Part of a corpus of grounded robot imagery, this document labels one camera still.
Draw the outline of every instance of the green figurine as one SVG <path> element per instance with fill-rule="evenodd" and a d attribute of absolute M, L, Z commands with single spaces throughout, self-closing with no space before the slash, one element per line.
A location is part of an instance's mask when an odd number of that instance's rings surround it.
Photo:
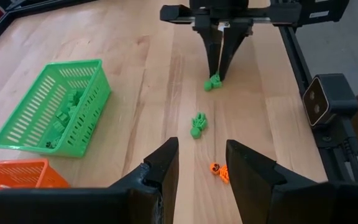
<path fill-rule="evenodd" d="M 222 82 L 219 72 L 216 72 L 211 78 L 204 83 L 204 90 L 211 91 L 213 88 L 221 88 Z"/>
<path fill-rule="evenodd" d="M 60 137 L 57 137 L 55 140 L 53 140 L 53 141 L 51 142 L 50 147 L 51 147 L 52 149 L 54 149 L 54 148 L 57 147 L 57 145 L 58 145 L 59 142 L 60 142 L 60 138 L 61 138 L 61 136 L 60 136 Z"/>
<path fill-rule="evenodd" d="M 196 118 L 191 120 L 192 129 L 190 130 L 190 134 L 193 139 L 199 139 L 201 137 L 201 132 L 207 127 L 208 122 L 206 120 L 206 116 L 204 113 L 197 113 Z"/>

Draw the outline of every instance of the orange toy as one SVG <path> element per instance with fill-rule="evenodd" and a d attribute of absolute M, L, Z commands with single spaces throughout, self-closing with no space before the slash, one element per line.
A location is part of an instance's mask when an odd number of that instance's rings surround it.
<path fill-rule="evenodd" d="M 229 183 L 229 172 L 227 171 L 227 165 L 222 166 L 219 176 L 221 177 L 223 182 L 225 182 L 226 184 Z"/>
<path fill-rule="evenodd" d="M 0 161 L 0 189 L 65 188 L 66 180 L 53 170 L 47 159 Z"/>
<path fill-rule="evenodd" d="M 227 165 L 221 167 L 219 164 L 213 162 L 211 165 L 209 165 L 209 170 L 213 174 L 219 175 L 223 182 L 226 184 L 229 183 L 229 172 L 227 171 Z"/>
<path fill-rule="evenodd" d="M 213 162 L 213 163 L 211 163 L 211 165 L 209 165 L 209 170 L 215 175 L 220 174 L 220 171 L 219 171 L 220 168 L 221 168 L 221 166 L 215 162 Z"/>

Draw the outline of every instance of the green toy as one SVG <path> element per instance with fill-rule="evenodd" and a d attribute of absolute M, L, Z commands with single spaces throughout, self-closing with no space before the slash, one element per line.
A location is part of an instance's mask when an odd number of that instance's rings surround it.
<path fill-rule="evenodd" d="M 71 90 L 70 94 L 72 94 L 74 97 L 76 97 L 77 94 L 78 94 L 78 91 L 77 90 Z"/>
<path fill-rule="evenodd" d="M 69 94 L 68 95 L 68 102 L 70 102 L 70 103 L 74 103 L 74 95 L 73 94 Z"/>
<path fill-rule="evenodd" d="M 219 72 L 216 72 L 211 78 L 204 83 L 204 90 L 211 91 L 213 88 L 221 88 L 222 82 Z"/>
<path fill-rule="evenodd" d="M 66 127 L 64 127 L 59 121 L 54 122 L 53 127 L 58 131 L 59 133 L 65 132 Z"/>
<path fill-rule="evenodd" d="M 73 117 L 75 108 L 77 108 L 77 107 L 76 107 L 76 106 L 71 106 L 71 107 L 68 109 L 68 116 L 69 116 L 70 118 Z"/>
<path fill-rule="evenodd" d="M 68 123 L 68 121 L 70 120 L 70 118 L 67 116 L 67 114 L 59 111 L 56 113 L 56 117 L 63 123 Z"/>
<path fill-rule="evenodd" d="M 59 144 L 59 141 L 60 141 L 60 138 L 62 138 L 61 136 L 56 138 L 55 140 L 53 140 L 51 143 L 50 143 L 50 147 L 52 149 L 56 148 L 57 144 Z"/>
<path fill-rule="evenodd" d="M 72 106 L 75 106 L 74 102 L 68 102 L 67 103 L 67 108 L 71 108 Z"/>
<path fill-rule="evenodd" d="M 192 129 L 190 130 L 190 134 L 193 139 L 199 139 L 201 137 L 201 132 L 207 127 L 208 122 L 206 120 L 206 116 L 204 113 L 197 113 L 196 118 L 191 119 Z"/>

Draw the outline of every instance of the orange figurine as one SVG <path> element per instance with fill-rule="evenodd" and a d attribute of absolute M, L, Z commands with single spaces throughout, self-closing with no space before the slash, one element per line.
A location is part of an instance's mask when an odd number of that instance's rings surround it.
<path fill-rule="evenodd" d="M 211 165 L 209 165 L 209 169 L 213 174 L 218 175 L 218 174 L 220 174 L 221 166 L 219 164 L 213 162 L 213 163 L 211 163 Z"/>
<path fill-rule="evenodd" d="M 225 182 L 226 184 L 229 183 L 229 172 L 227 171 L 227 165 L 222 166 L 222 168 L 220 169 L 219 176 L 221 177 L 223 182 Z"/>

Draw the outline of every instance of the wood grain surface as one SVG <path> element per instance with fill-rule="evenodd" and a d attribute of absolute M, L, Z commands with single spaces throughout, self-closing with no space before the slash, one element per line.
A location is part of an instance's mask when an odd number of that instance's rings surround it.
<path fill-rule="evenodd" d="M 46 63 L 101 58 L 113 93 L 85 157 L 49 157 L 73 186 L 111 185 L 171 136 L 180 142 L 175 223 L 241 222 L 230 185 L 208 169 L 225 163 L 227 139 L 326 180 L 278 29 L 256 24 L 223 88 L 207 93 L 201 37 L 191 26 L 160 22 L 163 4 L 187 2 L 105 0 L 14 21 L 0 37 L 0 128 Z M 198 111 L 209 127 L 194 140 L 191 118 Z M 36 157 L 0 149 L 0 160 Z"/>

